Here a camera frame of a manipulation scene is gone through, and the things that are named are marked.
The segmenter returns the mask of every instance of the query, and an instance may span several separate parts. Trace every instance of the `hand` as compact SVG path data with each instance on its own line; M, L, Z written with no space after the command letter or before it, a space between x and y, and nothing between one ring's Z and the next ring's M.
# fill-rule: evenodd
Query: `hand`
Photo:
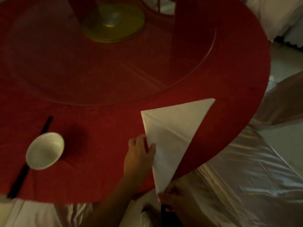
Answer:
M165 193L158 194L162 204L174 211L184 227L216 227L200 210L190 191L176 183L170 184Z
M152 144L148 153L144 147L145 135L140 135L136 139L128 141L128 152L124 159L124 176L127 177L134 186L140 186L148 176L154 163L156 145Z

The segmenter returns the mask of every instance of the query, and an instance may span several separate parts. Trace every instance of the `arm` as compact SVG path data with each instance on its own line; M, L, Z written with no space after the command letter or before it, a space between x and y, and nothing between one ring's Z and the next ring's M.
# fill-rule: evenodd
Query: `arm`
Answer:
M122 178L110 194L95 205L81 227L119 226L131 198L149 174L154 162L156 147L151 145L146 153L144 139L145 135L140 135L129 140Z
M200 210L191 193L175 183L170 184L165 193L158 194L162 204L168 205L168 211L174 211L184 227L216 227Z

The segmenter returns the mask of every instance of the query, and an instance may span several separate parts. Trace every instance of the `black pants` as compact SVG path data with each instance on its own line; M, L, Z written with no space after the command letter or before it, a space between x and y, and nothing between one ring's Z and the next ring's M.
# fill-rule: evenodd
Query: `black pants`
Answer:
M183 227L175 212L166 212L166 206L161 206L162 227Z

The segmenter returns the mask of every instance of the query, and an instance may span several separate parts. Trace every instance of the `person's left hand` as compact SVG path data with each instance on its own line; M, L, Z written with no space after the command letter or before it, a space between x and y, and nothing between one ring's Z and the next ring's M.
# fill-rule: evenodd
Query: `person's left hand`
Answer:
M124 176L131 180L135 186L140 186L148 176L154 163L156 145L153 143L148 153L144 147L145 135L128 141L128 152L124 159Z

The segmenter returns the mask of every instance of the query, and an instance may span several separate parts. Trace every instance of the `person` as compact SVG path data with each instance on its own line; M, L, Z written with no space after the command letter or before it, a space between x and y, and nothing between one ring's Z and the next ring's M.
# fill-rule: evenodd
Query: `person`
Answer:
M145 142L145 135L128 141L123 176L105 199L94 205L81 227L119 226L136 190L152 169L156 145L152 144L146 152ZM162 204L162 227L215 227L201 212L191 193L181 185L170 184L165 193L158 194L158 198Z

